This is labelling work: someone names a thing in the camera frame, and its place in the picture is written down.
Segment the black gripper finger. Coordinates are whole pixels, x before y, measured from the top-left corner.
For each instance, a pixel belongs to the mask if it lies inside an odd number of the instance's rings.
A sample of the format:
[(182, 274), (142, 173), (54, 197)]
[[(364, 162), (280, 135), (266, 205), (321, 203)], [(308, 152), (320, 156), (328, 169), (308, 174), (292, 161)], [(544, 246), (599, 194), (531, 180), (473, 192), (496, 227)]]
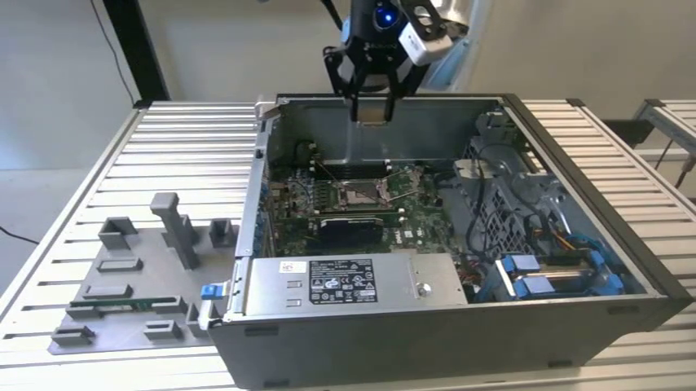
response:
[(381, 73), (384, 77), (384, 87), (388, 90), (388, 98), (384, 108), (384, 120), (393, 120), (396, 102), (408, 96), (413, 96), (421, 86), (429, 65), (417, 65), (412, 60), (387, 59), (381, 63)]
[(345, 64), (349, 63), (347, 50), (336, 46), (326, 46), (322, 50), (322, 56), (333, 91), (339, 97), (348, 101), (351, 121), (357, 122), (360, 91), (367, 82), (369, 67), (364, 64), (353, 65), (353, 70), (345, 78), (341, 71), (347, 70)]

